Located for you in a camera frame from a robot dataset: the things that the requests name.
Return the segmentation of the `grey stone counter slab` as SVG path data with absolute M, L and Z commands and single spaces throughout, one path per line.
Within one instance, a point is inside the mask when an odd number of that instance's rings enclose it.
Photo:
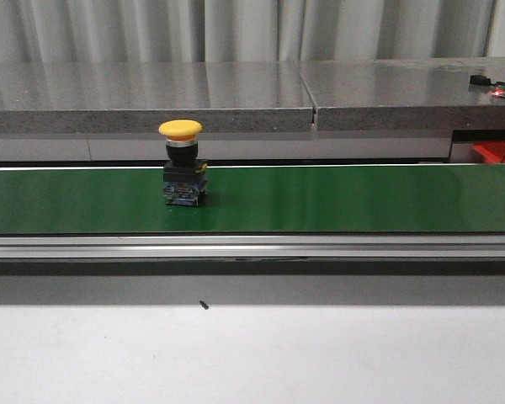
M 311 128 L 290 62 L 0 63 L 0 133 L 148 133 L 166 120 L 208 132 Z

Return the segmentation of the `green conveyor belt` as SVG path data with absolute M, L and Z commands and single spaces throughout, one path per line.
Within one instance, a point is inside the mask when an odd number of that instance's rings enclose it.
M 0 235 L 505 232 L 505 164 L 212 167 L 199 207 L 160 168 L 0 170 Z

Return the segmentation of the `red plate tray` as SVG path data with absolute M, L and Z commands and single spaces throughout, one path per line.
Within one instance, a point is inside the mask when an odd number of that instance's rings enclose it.
M 505 141 L 483 141 L 473 146 L 484 163 L 505 163 Z

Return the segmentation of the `black connector plug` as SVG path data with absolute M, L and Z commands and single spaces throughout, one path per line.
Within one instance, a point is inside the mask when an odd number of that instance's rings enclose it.
M 490 87 L 492 80 L 484 75 L 476 74 L 470 76 L 470 84 L 482 87 Z

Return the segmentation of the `grey pleated curtain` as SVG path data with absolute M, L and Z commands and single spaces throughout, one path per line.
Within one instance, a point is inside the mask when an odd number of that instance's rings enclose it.
M 493 1 L 0 1 L 0 62 L 484 56 Z

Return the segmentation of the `aluminium conveyor side rail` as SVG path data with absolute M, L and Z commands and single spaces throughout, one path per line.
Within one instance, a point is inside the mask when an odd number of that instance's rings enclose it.
M 0 237 L 0 258 L 505 260 L 505 235 Z

